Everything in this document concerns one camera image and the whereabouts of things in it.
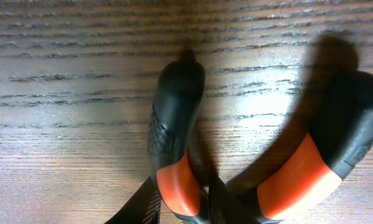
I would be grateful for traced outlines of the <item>black orange long-nose pliers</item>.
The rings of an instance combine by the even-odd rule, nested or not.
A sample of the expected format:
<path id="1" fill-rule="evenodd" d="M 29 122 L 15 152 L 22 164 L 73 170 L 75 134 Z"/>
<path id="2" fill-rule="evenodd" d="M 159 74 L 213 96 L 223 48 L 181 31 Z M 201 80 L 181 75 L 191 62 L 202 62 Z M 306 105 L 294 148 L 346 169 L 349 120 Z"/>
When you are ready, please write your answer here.
<path id="1" fill-rule="evenodd" d="M 111 223 L 158 223 L 162 204 L 182 223 L 280 223 L 330 195 L 373 145 L 373 75 L 336 75 L 302 142 L 274 174 L 239 197 L 218 177 L 204 190 L 187 157 L 204 84 L 197 62 L 164 68 L 149 122 L 151 174 Z"/>

